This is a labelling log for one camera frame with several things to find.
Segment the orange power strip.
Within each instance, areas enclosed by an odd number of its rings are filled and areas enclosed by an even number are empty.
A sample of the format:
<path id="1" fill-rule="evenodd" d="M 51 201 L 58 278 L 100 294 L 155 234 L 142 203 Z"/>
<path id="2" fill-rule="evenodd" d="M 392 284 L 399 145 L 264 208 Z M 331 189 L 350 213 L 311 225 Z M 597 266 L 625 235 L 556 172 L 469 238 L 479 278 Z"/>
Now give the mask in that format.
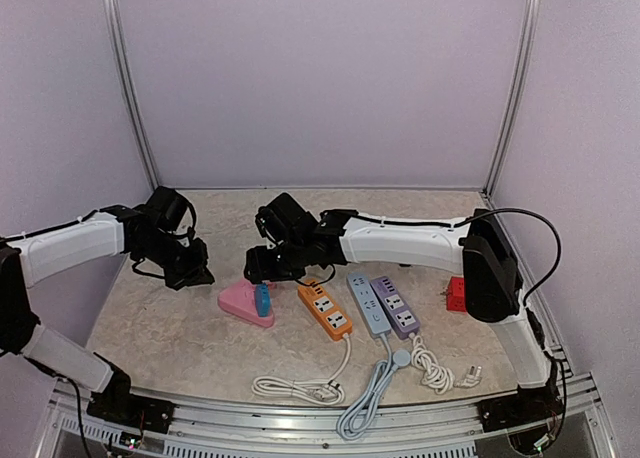
<path id="1" fill-rule="evenodd" d="M 297 287 L 297 295 L 333 341 L 352 334 L 352 320 L 322 285 L 305 282 Z"/>

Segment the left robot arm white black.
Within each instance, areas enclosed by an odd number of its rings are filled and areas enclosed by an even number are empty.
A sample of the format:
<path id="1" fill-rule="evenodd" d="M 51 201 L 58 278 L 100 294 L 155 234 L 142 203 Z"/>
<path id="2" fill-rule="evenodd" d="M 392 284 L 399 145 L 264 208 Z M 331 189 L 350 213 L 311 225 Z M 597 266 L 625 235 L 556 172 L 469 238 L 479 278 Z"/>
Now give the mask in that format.
<path id="1" fill-rule="evenodd" d="M 28 291 L 87 262 L 124 254 L 135 266 L 150 261 L 174 291 L 211 285 L 208 252 L 194 226 L 179 228 L 188 202 L 143 203 L 93 210 L 62 225 L 1 240 L 1 352 L 21 356 L 83 387 L 121 423 L 140 412 L 131 379 L 108 360 L 47 328 L 31 309 Z"/>

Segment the blue plug adapter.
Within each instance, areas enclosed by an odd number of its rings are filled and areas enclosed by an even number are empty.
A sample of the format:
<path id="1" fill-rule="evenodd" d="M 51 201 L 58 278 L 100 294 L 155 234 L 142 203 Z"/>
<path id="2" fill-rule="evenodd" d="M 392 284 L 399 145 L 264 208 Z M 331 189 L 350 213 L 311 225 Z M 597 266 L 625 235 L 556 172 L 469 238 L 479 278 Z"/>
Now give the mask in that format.
<path id="1" fill-rule="evenodd" d="M 260 318 L 267 317 L 271 313 L 271 296 L 267 284 L 262 283 L 255 286 L 254 304 Z"/>

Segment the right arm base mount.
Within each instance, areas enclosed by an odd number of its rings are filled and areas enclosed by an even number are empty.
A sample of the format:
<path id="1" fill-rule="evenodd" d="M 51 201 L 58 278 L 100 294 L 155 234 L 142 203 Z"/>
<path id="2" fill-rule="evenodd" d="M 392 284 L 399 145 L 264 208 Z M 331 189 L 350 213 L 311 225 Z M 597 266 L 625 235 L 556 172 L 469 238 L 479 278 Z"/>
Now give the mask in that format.
<path id="1" fill-rule="evenodd" d="M 518 387 L 515 394 L 477 404 L 484 432 L 522 426 L 559 415 L 563 404 L 555 378 L 538 388 Z"/>

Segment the pink triangular socket base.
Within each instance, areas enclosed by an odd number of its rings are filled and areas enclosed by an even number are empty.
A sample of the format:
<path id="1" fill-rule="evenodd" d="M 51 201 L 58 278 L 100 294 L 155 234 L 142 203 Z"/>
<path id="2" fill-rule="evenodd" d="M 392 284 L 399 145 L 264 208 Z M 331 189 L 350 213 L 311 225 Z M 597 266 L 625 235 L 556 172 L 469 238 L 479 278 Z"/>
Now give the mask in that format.
<path id="1" fill-rule="evenodd" d="M 271 313 L 267 317 L 260 318 L 256 313 L 254 304 L 255 286 L 256 285 L 246 279 L 239 280 L 219 293 L 218 305 L 226 313 L 234 315 L 246 322 L 263 328 L 270 328 L 275 321 L 272 303 Z M 271 296 L 273 285 L 268 286 Z"/>

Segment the purple power strip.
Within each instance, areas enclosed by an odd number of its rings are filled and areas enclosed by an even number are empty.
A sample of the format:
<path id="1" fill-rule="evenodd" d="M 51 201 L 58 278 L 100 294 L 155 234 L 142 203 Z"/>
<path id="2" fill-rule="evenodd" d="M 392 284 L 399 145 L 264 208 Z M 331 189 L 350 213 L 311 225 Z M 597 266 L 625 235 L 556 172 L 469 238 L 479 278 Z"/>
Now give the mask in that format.
<path id="1" fill-rule="evenodd" d="M 406 340 L 416 335 L 420 329 L 420 321 L 392 280 L 381 276 L 374 278 L 370 284 L 396 336 L 400 340 Z"/>

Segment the light blue power strip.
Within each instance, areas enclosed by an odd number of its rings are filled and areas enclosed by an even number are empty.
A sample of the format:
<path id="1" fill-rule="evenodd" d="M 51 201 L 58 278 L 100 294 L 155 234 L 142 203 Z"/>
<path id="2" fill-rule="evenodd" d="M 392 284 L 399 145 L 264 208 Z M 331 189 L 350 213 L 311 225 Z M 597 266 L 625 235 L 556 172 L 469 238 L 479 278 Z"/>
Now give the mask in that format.
<path id="1" fill-rule="evenodd" d="M 369 334 L 373 338 L 387 336 L 391 332 L 391 324 L 369 279 L 362 273 L 349 273 L 346 282 Z"/>

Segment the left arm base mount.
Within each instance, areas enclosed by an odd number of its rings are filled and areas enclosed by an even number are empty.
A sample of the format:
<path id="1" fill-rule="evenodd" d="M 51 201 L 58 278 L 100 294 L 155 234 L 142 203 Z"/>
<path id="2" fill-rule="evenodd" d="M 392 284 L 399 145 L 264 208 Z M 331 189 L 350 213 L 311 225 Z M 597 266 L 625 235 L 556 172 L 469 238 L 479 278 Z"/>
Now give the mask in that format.
<path id="1" fill-rule="evenodd" d="M 131 380 L 126 375 L 113 375 L 102 392 L 91 393 L 87 406 L 89 416 L 161 434 L 168 433 L 174 411 L 171 401 L 132 393 Z"/>

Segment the red cube socket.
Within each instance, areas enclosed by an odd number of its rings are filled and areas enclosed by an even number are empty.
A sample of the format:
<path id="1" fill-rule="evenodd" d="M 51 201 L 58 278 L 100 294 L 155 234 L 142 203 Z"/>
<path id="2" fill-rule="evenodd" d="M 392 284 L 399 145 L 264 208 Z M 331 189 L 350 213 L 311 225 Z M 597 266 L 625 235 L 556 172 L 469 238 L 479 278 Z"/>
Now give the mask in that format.
<path id="1" fill-rule="evenodd" d="M 466 313 L 464 278 L 452 276 L 441 292 L 445 308 L 449 312 Z"/>

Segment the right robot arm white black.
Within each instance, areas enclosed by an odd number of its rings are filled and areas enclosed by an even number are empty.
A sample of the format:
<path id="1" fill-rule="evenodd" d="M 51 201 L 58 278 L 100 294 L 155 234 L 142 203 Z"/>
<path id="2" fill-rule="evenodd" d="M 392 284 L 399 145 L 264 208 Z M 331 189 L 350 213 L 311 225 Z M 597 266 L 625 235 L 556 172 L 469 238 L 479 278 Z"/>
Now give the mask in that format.
<path id="1" fill-rule="evenodd" d="M 467 218 L 389 219 L 356 210 L 330 209 L 314 217 L 296 205 L 259 208 L 255 223 L 265 244 L 245 255 L 253 284 L 298 281 L 307 268 L 383 262 L 423 266 L 464 279 L 466 311 L 488 324 L 516 374 L 511 411 L 535 420 L 551 402 L 557 367 L 544 331 L 529 306 L 518 259 L 497 220 L 499 210 L 479 208 Z"/>

